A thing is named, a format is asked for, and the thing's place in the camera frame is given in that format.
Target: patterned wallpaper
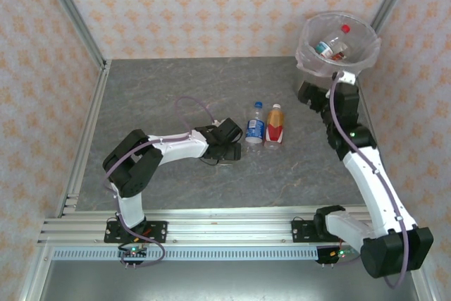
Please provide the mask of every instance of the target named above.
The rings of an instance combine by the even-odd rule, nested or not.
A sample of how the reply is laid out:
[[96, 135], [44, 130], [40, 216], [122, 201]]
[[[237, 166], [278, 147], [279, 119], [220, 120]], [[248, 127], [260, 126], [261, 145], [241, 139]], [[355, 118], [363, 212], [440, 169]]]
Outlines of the patterned wallpaper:
[[75, 0], [107, 59], [292, 56], [302, 21], [382, 0]]
[[402, 201], [429, 226], [435, 279], [451, 295], [451, 0], [400, 0], [362, 77], [376, 137]]
[[58, 0], [0, 0], [0, 300], [68, 179], [97, 67]]

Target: gray marble surface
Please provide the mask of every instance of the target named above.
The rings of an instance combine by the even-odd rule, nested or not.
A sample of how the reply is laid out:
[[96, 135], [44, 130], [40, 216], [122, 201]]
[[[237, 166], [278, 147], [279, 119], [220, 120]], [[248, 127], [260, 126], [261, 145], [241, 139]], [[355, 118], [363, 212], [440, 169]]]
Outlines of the gray marble surface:
[[[250, 150], [242, 158], [207, 166], [183, 159], [160, 166], [142, 193], [145, 209], [361, 204], [356, 184], [329, 147], [321, 117], [298, 102], [292, 89], [298, 70], [293, 57], [115, 60], [89, 151], [77, 210], [111, 210], [101, 186], [105, 157], [131, 131], [183, 133], [174, 112], [181, 95], [201, 99], [218, 120], [230, 117], [243, 130], [249, 110], [278, 103], [285, 112], [283, 146]], [[183, 115], [192, 127], [208, 116], [190, 101]]]

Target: black mounting plate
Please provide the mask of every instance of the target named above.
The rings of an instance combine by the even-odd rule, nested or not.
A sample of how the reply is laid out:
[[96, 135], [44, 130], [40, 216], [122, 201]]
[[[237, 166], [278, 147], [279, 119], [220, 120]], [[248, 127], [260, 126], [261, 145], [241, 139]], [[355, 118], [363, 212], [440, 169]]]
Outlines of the black mounting plate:
[[[168, 234], [167, 221], [147, 221], [142, 234], [148, 238], [158, 241], [159, 243], [166, 242]], [[120, 221], [112, 220], [106, 223], [105, 243], [144, 243], [145, 240], [138, 239], [135, 241], [135, 236], [129, 234], [121, 225]]]
[[313, 221], [306, 220], [293, 220], [291, 221], [291, 234], [293, 236], [293, 242], [340, 242], [340, 239], [336, 236], [335, 239], [331, 238], [328, 241], [321, 239], [316, 231], [316, 227]]

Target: orange juice bottle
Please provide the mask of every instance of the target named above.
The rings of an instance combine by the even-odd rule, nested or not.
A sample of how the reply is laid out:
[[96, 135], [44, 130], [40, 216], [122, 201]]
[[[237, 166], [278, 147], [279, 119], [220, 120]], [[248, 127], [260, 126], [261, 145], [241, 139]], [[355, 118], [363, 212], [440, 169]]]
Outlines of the orange juice bottle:
[[266, 124], [265, 147], [269, 149], [279, 148], [283, 137], [284, 115], [279, 104], [274, 104], [269, 112]]

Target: red bottle cap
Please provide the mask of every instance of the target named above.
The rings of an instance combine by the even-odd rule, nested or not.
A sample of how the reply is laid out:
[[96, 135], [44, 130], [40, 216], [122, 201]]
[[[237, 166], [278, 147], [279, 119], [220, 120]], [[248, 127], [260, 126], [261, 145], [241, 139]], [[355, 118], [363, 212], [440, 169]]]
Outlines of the red bottle cap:
[[348, 25], [343, 25], [343, 26], [341, 27], [341, 30], [342, 30], [344, 33], [348, 33], [348, 32], [351, 30], [351, 28], [350, 28]]

